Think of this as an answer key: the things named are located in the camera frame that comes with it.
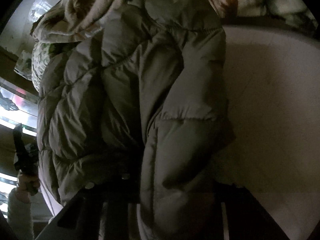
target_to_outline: white surface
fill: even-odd
[[[291,240],[320,220],[320,44],[294,33],[225,27],[236,141],[216,178],[246,186]]]
[[[0,205],[0,210],[2,212],[8,212],[8,204],[7,203],[3,203],[2,205]]]
[[[41,193],[42,196],[44,198],[44,201],[48,207],[48,209],[50,210],[52,216],[56,216],[63,208],[62,205],[60,205],[55,199],[54,197],[51,195],[51,193],[49,192],[49,190],[45,187],[45,185],[43,184],[43,178],[41,177],[41,173],[39,173],[39,180],[41,183]]]
[[[12,176],[9,176],[9,175],[3,174],[3,173],[0,173],[0,178],[12,180],[12,181],[18,180],[16,177],[12,177]]]
[[[15,188],[15,185],[11,185],[8,183],[4,183],[0,181],[0,191],[9,194],[13,188]]]

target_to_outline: jacket button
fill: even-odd
[[[94,187],[94,183],[93,182],[88,182],[86,185],[85,185],[85,189],[91,189]]]

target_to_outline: quilted jacket sleeve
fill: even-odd
[[[156,239],[194,239],[205,225],[214,203],[212,154],[227,115],[225,33],[207,0],[188,2],[166,26],[183,70],[148,133],[142,166],[141,216]],[[194,7],[201,14],[190,13]]]

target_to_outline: puffer jacket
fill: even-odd
[[[208,0],[135,0],[57,55],[41,81],[37,133],[55,199],[65,205],[135,162],[153,237],[196,236],[214,204],[212,155],[228,143],[224,58]]]

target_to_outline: white sleeve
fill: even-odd
[[[16,188],[8,195],[8,224],[19,240],[33,240],[31,203],[23,203],[15,196]]]

